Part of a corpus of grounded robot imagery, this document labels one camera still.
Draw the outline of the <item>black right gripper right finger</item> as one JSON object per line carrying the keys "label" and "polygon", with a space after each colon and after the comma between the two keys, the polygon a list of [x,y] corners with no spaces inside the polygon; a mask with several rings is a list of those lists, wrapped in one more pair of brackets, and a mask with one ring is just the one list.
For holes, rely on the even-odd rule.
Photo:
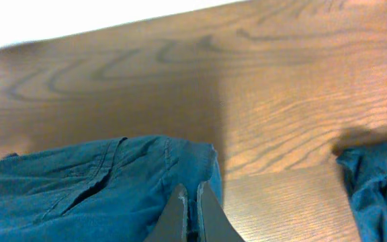
{"label": "black right gripper right finger", "polygon": [[208,181],[197,190],[199,241],[244,242],[225,215]]}

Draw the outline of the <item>dark blue shorts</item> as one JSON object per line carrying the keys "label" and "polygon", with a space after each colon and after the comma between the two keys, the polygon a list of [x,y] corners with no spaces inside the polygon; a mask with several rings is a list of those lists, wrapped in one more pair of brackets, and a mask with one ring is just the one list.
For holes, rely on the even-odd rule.
{"label": "dark blue shorts", "polygon": [[345,149],[337,163],[361,240],[387,241],[387,142]]}
{"label": "dark blue shorts", "polygon": [[221,196],[214,147],[168,136],[13,154],[0,159],[0,241],[143,241],[180,184],[197,241],[202,182]]}

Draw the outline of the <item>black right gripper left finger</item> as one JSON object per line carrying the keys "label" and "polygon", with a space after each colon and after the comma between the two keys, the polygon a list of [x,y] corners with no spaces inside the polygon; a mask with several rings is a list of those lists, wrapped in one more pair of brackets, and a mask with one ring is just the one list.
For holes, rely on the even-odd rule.
{"label": "black right gripper left finger", "polygon": [[179,184],[175,186],[154,229],[144,242],[186,242],[187,214],[187,190]]}

